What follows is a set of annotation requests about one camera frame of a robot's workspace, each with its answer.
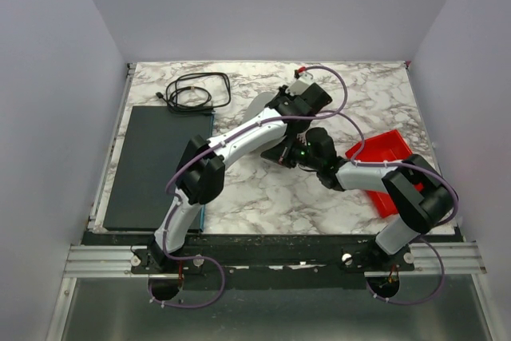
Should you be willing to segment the grey plastic cable spool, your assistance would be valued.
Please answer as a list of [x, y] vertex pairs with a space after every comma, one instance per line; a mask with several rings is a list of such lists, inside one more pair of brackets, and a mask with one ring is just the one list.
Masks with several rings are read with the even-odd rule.
[[[274, 93], [271, 92], [262, 92], [258, 94], [250, 103], [250, 105], [246, 108], [244, 112], [244, 117], [242, 123], [246, 123], [258, 115], [264, 108], [265, 105], [270, 102], [275, 97]], [[273, 141], [269, 141], [268, 143], [262, 144], [256, 149], [252, 150], [252, 153], [261, 154], [263, 151], [271, 149], [278, 145], [283, 138], [278, 138]]]

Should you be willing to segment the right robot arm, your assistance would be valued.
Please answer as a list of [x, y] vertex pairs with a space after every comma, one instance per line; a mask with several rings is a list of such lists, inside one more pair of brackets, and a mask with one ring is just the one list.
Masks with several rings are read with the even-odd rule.
[[286, 138], [265, 149], [261, 157], [289, 169], [299, 165], [310, 169], [329, 189], [387, 194], [398, 217], [376, 235], [374, 248], [388, 256], [428, 233], [454, 210], [453, 193], [422, 156], [412, 155], [395, 166], [355, 164], [337, 154], [333, 139], [323, 128], [309, 129], [303, 141]]

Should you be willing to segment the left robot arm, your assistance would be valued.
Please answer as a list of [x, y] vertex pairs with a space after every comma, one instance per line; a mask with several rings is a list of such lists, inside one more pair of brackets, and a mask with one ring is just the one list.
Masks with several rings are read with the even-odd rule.
[[221, 194], [231, 165], [259, 148], [296, 138], [331, 102], [331, 96], [316, 83], [295, 81], [290, 87], [279, 87], [275, 94], [256, 96], [244, 113], [242, 125], [208, 139], [200, 135], [190, 139], [166, 187], [166, 192], [173, 194], [172, 203], [149, 244], [155, 264], [161, 270], [172, 266], [168, 256], [183, 247], [188, 229], [203, 206]]

